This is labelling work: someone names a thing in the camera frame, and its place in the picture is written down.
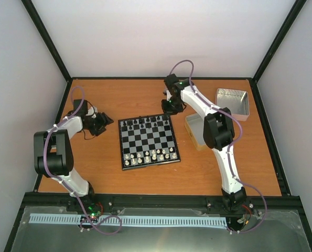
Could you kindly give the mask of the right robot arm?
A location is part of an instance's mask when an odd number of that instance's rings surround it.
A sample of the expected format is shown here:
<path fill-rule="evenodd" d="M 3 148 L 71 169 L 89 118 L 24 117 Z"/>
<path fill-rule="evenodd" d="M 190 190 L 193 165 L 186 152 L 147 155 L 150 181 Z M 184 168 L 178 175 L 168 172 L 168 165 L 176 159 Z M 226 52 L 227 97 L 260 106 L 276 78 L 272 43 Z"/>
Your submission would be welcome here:
<path fill-rule="evenodd" d="M 162 100 L 165 114 L 175 115 L 191 106 L 203 120 L 203 140 L 217 159 L 222 182 L 222 201 L 227 212 L 235 212 L 246 200 L 234 158 L 234 125 L 230 110 L 208 100 L 190 79 L 179 80 L 174 74 L 164 79 L 166 99 Z"/>

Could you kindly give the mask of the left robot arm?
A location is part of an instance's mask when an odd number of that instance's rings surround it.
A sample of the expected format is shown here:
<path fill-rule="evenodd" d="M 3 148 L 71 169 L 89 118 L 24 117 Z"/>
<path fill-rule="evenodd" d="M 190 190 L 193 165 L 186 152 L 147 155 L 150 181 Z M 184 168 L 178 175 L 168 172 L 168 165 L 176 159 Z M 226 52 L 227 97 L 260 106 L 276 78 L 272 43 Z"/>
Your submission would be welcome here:
<path fill-rule="evenodd" d="M 91 183 L 74 167 L 70 139 L 82 131 L 97 137 L 113 120 L 87 100 L 73 100 L 72 104 L 73 110 L 61 122 L 34 134 L 34 167 L 37 174 L 57 181 L 70 196 L 78 198 L 79 206 L 89 212 L 96 208 L 97 198 Z"/>

